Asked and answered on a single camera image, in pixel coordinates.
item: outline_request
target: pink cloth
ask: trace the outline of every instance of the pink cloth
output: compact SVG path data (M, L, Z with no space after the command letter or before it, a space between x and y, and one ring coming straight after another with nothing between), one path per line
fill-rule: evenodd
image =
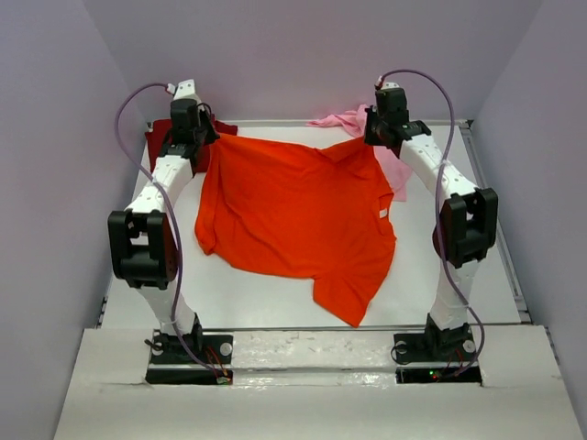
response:
M348 110L342 115L329 115L324 119L310 121L308 125L311 127L342 127L351 136L358 138L363 136L365 131L366 108L367 105L362 104L357 110ZM383 174L395 193L393 199L396 202L405 202L407 199L405 184L412 175L412 169L397 159L390 149L375 147L373 150L375 159L379 161Z

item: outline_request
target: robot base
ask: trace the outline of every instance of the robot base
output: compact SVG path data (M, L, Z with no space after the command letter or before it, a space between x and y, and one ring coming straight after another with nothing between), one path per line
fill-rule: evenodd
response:
M184 336L195 356L208 365L211 371L194 363L175 336L156 331L153 341L145 341L150 347L149 368L145 381L152 385L225 385L232 383L232 335Z
M451 358L468 362L475 343L468 324L440 330L428 315L424 333L398 333L393 336L392 358L398 365L446 363Z

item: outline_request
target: screw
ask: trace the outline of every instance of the screw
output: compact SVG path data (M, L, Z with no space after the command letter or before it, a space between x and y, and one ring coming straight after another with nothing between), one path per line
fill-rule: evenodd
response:
M222 356L228 356L230 353L232 353L232 346L228 342L220 346L220 354Z
M467 341L465 341L463 343L462 348L467 353L474 353L474 351L475 351L475 343L469 339L469 340L467 340Z

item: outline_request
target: orange t-shirt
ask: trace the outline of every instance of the orange t-shirt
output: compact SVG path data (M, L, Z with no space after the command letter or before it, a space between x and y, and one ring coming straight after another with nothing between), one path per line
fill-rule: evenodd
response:
M360 138L317 149L221 135L195 234L235 268L314 279L316 303L358 326L392 263L392 199Z

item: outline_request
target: clothing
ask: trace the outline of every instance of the clothing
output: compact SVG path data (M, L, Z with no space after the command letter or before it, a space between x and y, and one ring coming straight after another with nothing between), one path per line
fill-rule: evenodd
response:
M212 122L214 128L218 133L228 133L229 135L236 135L238 131L237 126L231 126L224 122L217 121L212 115ZM161 151L163 139L167 132L172 128L172 121L170 119L158 119L153 122L152 130L145 133L147 138L147 149L149 151L150 170L155 169L155 161ZM197 165L195 172L205 172L208 169L210 162L210 146L204 145L197 152Z
M195 234L235 268L313 278L316 303L358 326L392 263L392 199L360 138L316 149L222 135Z
M365 110L367 105L360 105L358 110L348 110L342 115L329 115L323 119L317 119L308 123L311 127L342 127L347 133L354 138L363 136L365 124L367 123L367 114ZM412 175L412 169L397 159L391 150L385 147L374 149L375 159L382 167L385 178L393 188L396 202L405 202L407 193L405 184Z

